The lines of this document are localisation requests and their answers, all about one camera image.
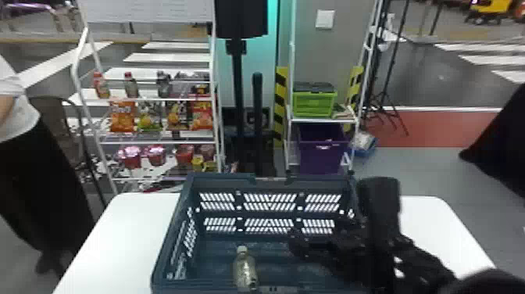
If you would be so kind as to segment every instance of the red mat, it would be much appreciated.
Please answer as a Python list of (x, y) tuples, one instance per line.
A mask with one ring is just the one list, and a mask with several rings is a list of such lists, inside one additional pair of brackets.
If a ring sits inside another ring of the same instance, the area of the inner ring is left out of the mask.
[(468, 147), (498, 115), (497, 113), (460, 112), (400, 112), (410, 136), (399, 122), (395, 130), (383, 117), (384, 124), (375, 118), (368, 123), (369, 132), (379, 138), (381, 147)]

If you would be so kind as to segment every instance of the green crate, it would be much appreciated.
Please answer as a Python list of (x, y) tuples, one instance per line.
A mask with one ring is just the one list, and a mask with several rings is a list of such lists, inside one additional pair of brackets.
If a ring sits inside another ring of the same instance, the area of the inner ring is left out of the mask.
[(331, 117), (337, 91), (331, 93), (294, 92), (294, 116)]

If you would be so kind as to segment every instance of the black speaker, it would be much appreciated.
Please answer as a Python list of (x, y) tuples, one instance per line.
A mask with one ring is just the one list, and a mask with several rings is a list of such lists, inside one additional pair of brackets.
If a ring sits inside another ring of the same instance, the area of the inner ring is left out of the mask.
[(248, 39), (268, 34), (268, 0), (215, 0), (217, 37)]

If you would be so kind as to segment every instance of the plastic bottle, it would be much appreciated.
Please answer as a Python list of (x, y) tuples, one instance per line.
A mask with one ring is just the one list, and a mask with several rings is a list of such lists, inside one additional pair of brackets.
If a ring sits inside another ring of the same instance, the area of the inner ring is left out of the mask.
[(138, 98), (140, 96), (137, 81), (133, 79), (130, 71), (124, 73), (124, 89), (128, 98)]
[(257, 292), (259, 289), (255, 260), (248, 254), (246, 246), (237, 248), (237, 257), (234, 261), (234, 282), (237, 290), (242, 293)]
[(108, 82), (105, 81), (102, 73), (95, 71), (93, 73), (93, 87), (97, 92), (97, 96), (101, 99), (108, 99), (111, 96), (109, 91)]
[(169, 74), (165, 74), (163, 71), (157, 71), (157, 87), (159, 88), (160, 98), (169, 98), (173, 90), (173, 86), (170, 84), (171, 77)]

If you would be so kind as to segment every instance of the bottle cap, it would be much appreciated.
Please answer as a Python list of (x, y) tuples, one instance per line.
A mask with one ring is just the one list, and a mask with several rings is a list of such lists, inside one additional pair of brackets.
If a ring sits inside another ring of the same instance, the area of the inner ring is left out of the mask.
[(248, 252), (248, 247), (241, 245), (237, 247), (237, 253), (246, 253)]

